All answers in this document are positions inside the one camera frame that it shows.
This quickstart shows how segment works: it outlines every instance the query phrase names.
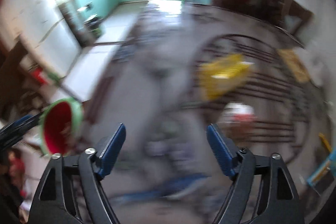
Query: blue gripper pad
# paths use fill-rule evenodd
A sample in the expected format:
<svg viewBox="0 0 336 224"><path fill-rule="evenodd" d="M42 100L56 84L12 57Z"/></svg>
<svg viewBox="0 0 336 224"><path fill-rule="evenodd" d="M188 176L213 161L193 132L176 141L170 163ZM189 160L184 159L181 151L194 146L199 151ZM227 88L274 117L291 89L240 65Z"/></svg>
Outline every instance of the blue gripper pad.
<svg viewBox="0 0 336 224"><path fill-rule="evenodd" d="M111 173L125 139L126 128L121 123L113 136L106 138L105 141L97 147L98 153L95 161L97 169L95 173L97 173L101 179Z"/></svg>
<svg viewBox="0 0 336 224"><path fill-rule="evenodd" d="M238 148L233 140L221 137L214 125L207 128L207 140L223 174L233 179L237 174L234 168L238 163L236 154Z"/></svg>

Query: floor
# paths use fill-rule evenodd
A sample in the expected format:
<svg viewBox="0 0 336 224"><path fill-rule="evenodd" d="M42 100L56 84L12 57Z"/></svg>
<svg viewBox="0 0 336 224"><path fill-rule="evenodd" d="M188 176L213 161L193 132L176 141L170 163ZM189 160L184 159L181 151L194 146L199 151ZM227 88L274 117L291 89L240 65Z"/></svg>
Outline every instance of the floor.
<svg viewBox="0 0 336 224"><path fill-rule="evenodd" d="M143 1L119 5L101 24L104 34L96 43L124 41L146 4Z"/></svg>
<svg viewBox="0 0 336 224"><path fill-rule="evenodd" d="M253 18L180 1L150 1L127 40L127 58L114 61L120 73L115 74L110 64L100 81L113 81L95 92L99 96L93 101L100 102L96 119L82 124L82 136L92 145L112 134L119 123L126 126L115 168L102 181L121 223L213 220L231 181L222 174L205 129L230 100L254 107L255 129L260 130L253 131L248 148L256 155L280 153L288 162L305 215L316 211L321 199L305 180L321 162L318 132L330 137L330 129L321 92L311 84L295 83L279 66L275 49L295 47L295 42ZM197 66L231 51L242 52L255 63L254 78L216 107L200 102ZM258 73L270 77L258 79ZM279 85L284 86L283 93L272 92ZM188 183L182 188L170 187L183 179ZM255 184L243 220L251 217L257 191ZM90 222L85 212L82 216Z"/></svg>

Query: tiled floor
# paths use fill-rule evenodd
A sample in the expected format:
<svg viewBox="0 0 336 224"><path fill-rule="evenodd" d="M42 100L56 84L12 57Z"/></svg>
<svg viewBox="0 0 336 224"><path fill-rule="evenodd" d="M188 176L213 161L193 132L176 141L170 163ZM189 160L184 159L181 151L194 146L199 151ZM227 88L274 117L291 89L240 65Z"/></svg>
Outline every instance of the tiled floor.
<svg viewBox="0 0 336 224"><path fill-rule="evenodd" d="M119 5L102 23L104 34L96 43L124 41L146 4L144 1Z"/></svg>

